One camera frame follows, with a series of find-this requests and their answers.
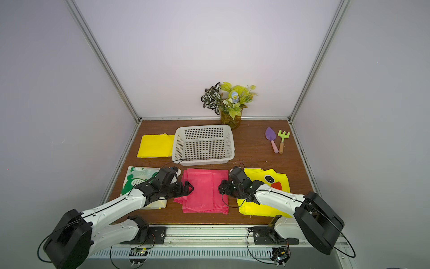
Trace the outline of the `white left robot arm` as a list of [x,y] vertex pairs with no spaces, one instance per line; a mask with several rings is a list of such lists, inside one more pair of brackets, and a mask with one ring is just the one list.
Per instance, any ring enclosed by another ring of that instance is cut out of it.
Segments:
[[126,195],[90,210],[65,213],[42,245],[49,261],[57,269],[76,269],[87,257],[113,245],[148,243],[148,223],[129,213],[159,200],[190,195],[194,187],[179,181],[180,173],[177,167],[161,168]]

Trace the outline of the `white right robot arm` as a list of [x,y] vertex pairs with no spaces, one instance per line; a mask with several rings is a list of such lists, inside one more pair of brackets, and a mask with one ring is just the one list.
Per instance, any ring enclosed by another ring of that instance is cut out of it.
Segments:
[[240,167],[231,169],[228,180],[222,180],[218,190],[221,195],[269,206],[294,217],[299,226],[296,233],[286,227],[287,218],[274,217],[271,230],[275,239],[305,239],[316,250],[329,255],[342,235],[344,221],[314,192],[297,195],[278,190],[260,180],[251,180]]

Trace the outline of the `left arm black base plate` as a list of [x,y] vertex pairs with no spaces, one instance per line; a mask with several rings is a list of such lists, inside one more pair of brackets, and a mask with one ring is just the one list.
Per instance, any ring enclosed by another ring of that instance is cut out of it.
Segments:
[[120,244],[164,244],[167,227],[165,226],[149,226],[140,230],[136,237],[131,241],[121,242]]

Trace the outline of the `pink raincoat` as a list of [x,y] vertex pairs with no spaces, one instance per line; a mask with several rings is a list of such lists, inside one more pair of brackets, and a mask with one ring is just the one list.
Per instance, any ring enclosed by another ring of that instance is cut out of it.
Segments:
[[182,205],[183,213],[228,214],[228,197],[218,190],[222,181],[228,180],[228,170],[187,169],[181,180],[194,187],[190,195],[174,199]]

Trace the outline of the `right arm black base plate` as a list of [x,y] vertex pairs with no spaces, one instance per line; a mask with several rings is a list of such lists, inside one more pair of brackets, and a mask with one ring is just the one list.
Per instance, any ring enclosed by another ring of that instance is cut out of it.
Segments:
[[297,238],[282,238],[273,228],[268,226],[255,226],[249,228],[249,232],[251,232],[256,245],[298,245],[300,243]]

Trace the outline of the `green dinosaur print raincoat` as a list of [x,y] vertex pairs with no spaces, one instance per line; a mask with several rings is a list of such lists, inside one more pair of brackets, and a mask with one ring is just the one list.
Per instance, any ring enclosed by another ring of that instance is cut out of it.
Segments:
[[144,182],[152,179],[159,168],[129,167],[121,190],[120,205],[127,205],[135,210],[159,210],[167,206],[168,200],[147,202],[144,197]]

